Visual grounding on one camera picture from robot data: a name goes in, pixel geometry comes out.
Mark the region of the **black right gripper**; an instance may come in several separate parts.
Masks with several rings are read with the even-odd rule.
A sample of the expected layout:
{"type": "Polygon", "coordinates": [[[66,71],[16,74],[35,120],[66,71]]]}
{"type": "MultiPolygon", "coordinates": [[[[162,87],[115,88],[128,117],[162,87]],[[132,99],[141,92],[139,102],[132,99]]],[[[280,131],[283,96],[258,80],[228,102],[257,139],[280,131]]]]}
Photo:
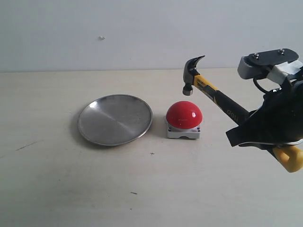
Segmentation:
{"type": "Polygon", "coordinates": [[[237,124],[225,134],[232,147],[284,149],[302,143],[303,81],[286,80],[279,88],[266,91],[262,106],[255,111],[227,110],[237,124]]]}

